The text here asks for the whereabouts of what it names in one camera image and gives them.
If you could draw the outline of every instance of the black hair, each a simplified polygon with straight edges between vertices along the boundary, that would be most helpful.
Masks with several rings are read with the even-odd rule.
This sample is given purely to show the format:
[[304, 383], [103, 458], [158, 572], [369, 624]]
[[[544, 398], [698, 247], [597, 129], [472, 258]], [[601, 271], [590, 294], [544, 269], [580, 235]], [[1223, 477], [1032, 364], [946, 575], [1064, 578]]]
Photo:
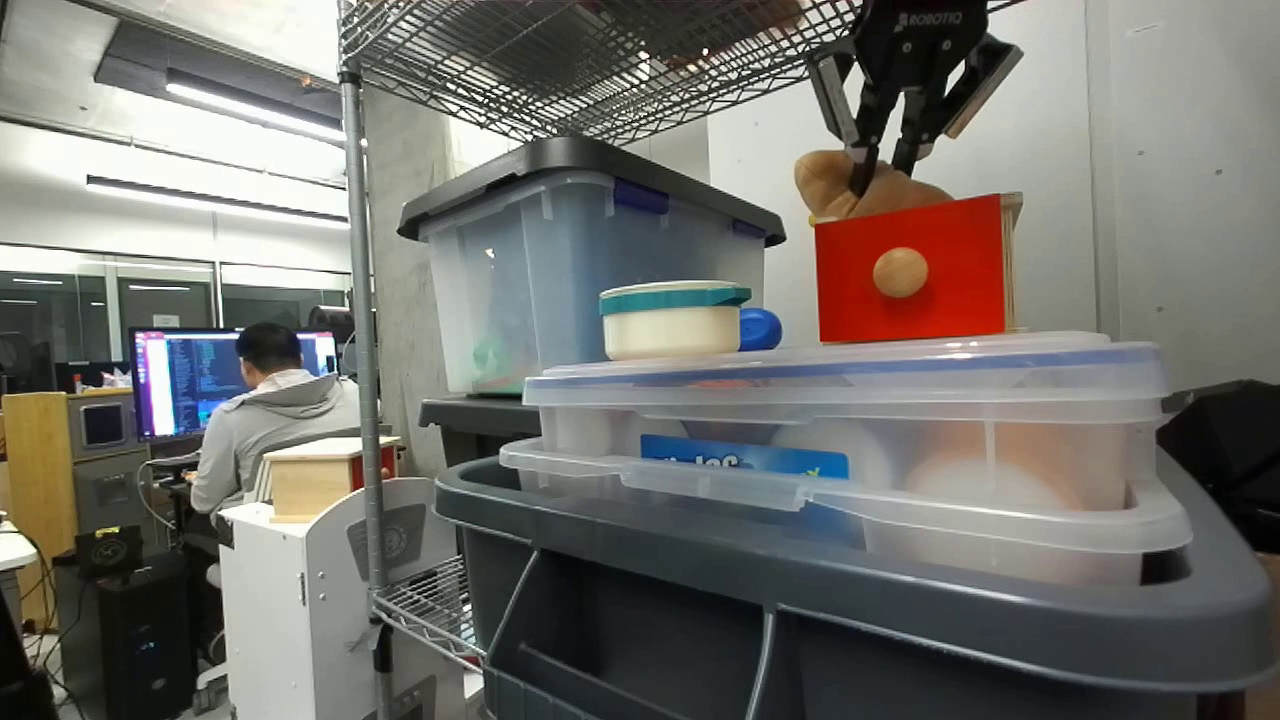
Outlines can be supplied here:
[[282, 369], [304, 364], [304, 346], [296, 331], [285, 322], [248, 322], [237, 334], [237, 355], [243, 355], [257, 372], [282, 372]]

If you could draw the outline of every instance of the desk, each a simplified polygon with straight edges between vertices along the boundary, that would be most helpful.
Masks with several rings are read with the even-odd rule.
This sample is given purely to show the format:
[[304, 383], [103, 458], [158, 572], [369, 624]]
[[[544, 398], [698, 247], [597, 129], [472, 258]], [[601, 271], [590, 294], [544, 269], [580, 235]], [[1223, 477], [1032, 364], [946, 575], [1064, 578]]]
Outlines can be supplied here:
[[0, 596], [11, 624], [22, 624], [16, 572], [27, 562], [37, 562], [37, 547], [8, 521], [0, 521]]

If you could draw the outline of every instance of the blue label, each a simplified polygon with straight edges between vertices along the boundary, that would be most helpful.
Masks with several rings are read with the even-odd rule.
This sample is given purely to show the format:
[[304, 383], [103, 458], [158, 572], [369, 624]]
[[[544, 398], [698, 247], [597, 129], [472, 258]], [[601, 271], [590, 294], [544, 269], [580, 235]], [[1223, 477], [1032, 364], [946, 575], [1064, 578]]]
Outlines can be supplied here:
[[712, 467], [747, 467], [747, 471], [780, 471], [780, 477], [812, 477], [812, 478], [848, 478], [848, 456], [812, 452], [812, 446], [639, 435], [639, 456], [665, 458], [665, 464], [712, 464]]

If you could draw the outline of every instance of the metal wire shelf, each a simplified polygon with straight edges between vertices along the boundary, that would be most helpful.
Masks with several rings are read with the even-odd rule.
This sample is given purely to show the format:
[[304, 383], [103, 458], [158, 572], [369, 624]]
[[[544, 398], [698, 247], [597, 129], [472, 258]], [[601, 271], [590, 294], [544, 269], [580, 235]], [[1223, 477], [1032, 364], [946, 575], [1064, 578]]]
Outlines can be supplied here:
[[455, 121], [630, 144], [805, 81], [800, 56], [854, 16], [855, 0], [362, 0], [340, 42], [369, 88]]
[[466, 562], [442, 562], [429, 575], [393, 582], [372, 598], [372, 613], [398, 633], [436, 647], [461, 669], [481, 669], [483, 647], [478, 637], [472, 604], [466, 598]]

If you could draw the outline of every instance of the computer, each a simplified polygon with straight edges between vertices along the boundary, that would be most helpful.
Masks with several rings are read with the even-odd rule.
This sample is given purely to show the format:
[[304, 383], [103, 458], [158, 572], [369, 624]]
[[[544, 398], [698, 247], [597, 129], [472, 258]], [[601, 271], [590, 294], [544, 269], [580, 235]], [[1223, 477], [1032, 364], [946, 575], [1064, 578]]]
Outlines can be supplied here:
[[[150, 441], [201, 435], [209, 415], [248, 390], [237, 355], [241, 329], [138, 329], [133, 396]], [[315, 376], [337, 372], [331, 331], [296, 331], [299, 360]]]

